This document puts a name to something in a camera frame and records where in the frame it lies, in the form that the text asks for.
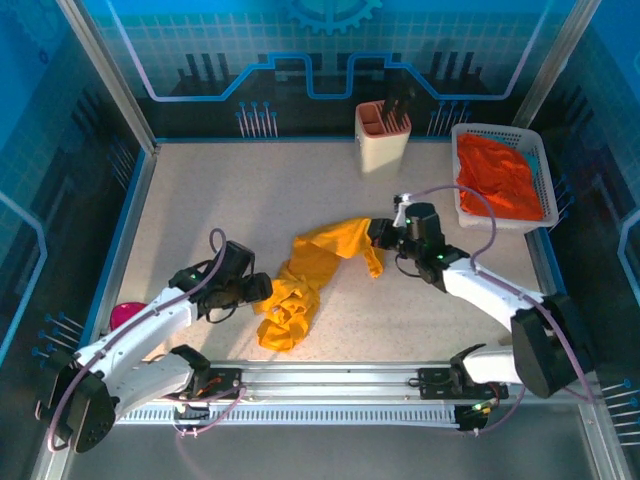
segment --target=orange cloth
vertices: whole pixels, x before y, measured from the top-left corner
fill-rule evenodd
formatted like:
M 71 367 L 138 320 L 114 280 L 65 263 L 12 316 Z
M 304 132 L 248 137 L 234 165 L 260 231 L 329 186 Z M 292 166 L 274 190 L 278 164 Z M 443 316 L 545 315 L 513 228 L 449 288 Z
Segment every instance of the orange cloth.
M 544 211 L 533 188 L 531 168 L 521 153 L 495 140 L 465 133 L 458 137 L 458 158 L 458 185 L 486 198 L 496 217 L 542 220 Z M 460 207 L 472 215 L 489 216 L 482 202 L 467 192 L 460 192 Z
M 265 314 L 258 327 L 260 346 L 289 352 L 307 336 L 320 307 L 320 289 L 329 283 L 342 258 L 363 254 L 371 276 L 380 276 L 384 250 L 371 246 L 370 223 L 370 218 L 354 218 L 295 238 L 291 258 L 271 282 L 273 295 L 253 306 L 255 313 Z

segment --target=pen holder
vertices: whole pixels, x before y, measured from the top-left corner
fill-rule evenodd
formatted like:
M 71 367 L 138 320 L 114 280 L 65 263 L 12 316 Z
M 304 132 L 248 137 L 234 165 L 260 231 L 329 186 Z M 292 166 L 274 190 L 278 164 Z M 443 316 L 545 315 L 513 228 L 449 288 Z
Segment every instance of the pen holder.
M 411 133 L 409 115 L 400 125 L 395 112 L 382 121 L 383 100 L 356 107 L 356 146 L 360 172 L 366 180 L 381 181 L 397 175 Z

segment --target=yellow cloth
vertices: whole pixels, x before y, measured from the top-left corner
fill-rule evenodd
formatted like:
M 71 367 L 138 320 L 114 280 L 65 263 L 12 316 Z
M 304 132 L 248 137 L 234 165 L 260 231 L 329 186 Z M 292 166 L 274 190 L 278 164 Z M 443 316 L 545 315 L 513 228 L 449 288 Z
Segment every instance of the yellow cloth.
M 307 336 L 320 306 L 320 289 L 329 283 L 341 258 L 364 255 L 373 278 L 384 270 L 384 250 L 373 248 L 367 235 L 370 218 L 353 218 L 296 237 L 291 258 L 273 280 L 273 295 L 253 309 L 264 313 L 258 343 L 289 352 Z

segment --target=speckled countertop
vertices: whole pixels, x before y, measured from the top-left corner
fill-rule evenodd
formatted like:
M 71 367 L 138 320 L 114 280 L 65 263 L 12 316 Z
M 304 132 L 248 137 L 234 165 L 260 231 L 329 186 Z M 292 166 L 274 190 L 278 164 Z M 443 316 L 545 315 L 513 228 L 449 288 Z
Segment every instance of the speckled countertop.
M 384 183 L 361 180 L 353 155 L 350 142 L 163 145 L 119 302 L 149 301 L 176 271 L 212 258 L 212 227 L 256 252 L 256 271 L 275 276 L 295 235 L 351 217 L 393 217 L 394 194 L 452 181 L 448 144 L 410 143 L 400 174 Z M 486 243 L 488 233 L 458 226 L 452 192 L 429 201 L 448 243 L 469 252 Z M 480 263 L 538 288 L 522 235 L 499 233 Z M 154 353 L 187 343 L 212 360 L 429 361 L 509 338 L 465 301 L 400 274 L 390 252 L 376 280 L 363 258 L 343 261 L 321 298 L 309 336 L 291 353 L 258 346 L 261 317 L 250 307 L 220 325 L 199 321 Z

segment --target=white basket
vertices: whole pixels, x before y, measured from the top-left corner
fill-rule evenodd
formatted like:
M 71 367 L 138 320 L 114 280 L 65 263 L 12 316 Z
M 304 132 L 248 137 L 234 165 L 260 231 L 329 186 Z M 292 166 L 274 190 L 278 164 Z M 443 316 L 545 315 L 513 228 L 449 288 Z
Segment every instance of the white basket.
M 528 153 L 538 159 L 538 173 L 533 180 L 540 205 L 544 210 L 544 217 L 539 221 L 529 220 L 509 220 L 497 218 L 496 225 L 500 230 L 527 233 L 538 227 L 551 227 L 558 222 L 558 206 L 556 196 L 553 192 L 551 173 L 547 156 L 544 153 L 542 138 L 532 130 L 524 128 L 505 127 L 503 125 L 490 125 L 486 123 L 459 123 L 451 129 L 451 141 L 453 151 L 453 181 L 457 184 L 460 173 L 460 159 L 458 158 L 458 136 L 463 133 L 473 135 L 497 137 L 505 144 L 521 153 Z M 458 222 L 463 228 L 474 228 L 479 230 L 490 230 L 491 219 L 489 217 L 479 217 L 471 215 L 460 208 L 460 192 L 454 192 L 456 210 L 458 211 Z

